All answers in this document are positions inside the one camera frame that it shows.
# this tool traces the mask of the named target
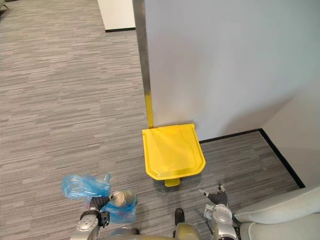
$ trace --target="gray carpet tile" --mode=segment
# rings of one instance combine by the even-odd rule
[[[113,190],[135,190],[140,204],[131,226],[142,234],[171,236],[181,207],[203,239],[210,237],[208,200],[198,188],[225,184],[232,210],[298,188],[258,132],[202,144],[205,169],[179,187],[152,180],[136,32],[105,33],[95,0],[7,5],[0,21],[2,240],[68,240],[84,211],[61,192],[68,174],[108,172]]]

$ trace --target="metal cylinder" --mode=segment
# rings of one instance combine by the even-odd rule
[[[127,207],[136,203],[137,196],[132,190],[116,191],[111,196],[111,202],[117,207]]]

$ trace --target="blue plastic bag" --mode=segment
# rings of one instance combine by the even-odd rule
[[[110,222],[113,224],[134,223],[137,220],[138,200],[134,204],[125,207],[115,206],[112,202],[104,205],[102,212],[110,212]]]
[[[110,174],[104,180],[90,175],[68,175],[63,178],[62,191],[67,198],[78,200],[85,197],[106,197],[110,193]]]
[[[68,175],[62,182],[62,192],[72,200],[84,199],[88,209],[92,197],[107,197],[110,194],[110,175],[106,174],[104,180],[90,175]],[[138,200],[134,204],[119,207],[109,202],[102,207],[101,212],[110,212],[110,222],[114,224],[134,223],[137,220],[136,209]]]

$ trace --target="white wall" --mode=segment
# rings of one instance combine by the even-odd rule
[[[132,0],[97,1],[105,30],[127,29],[136,26]]]
[[[261,128],[319,79],[319,0],[146,0],[145,13],[155,127]]]
[[[320,184],[320,81],[314,81],[264,126],[306,186]]]

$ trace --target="yellow trash can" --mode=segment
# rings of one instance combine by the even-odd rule
[[[144,129],[142,137],[145,171],[167,187],[201,173],[206,165],[193,123]]]

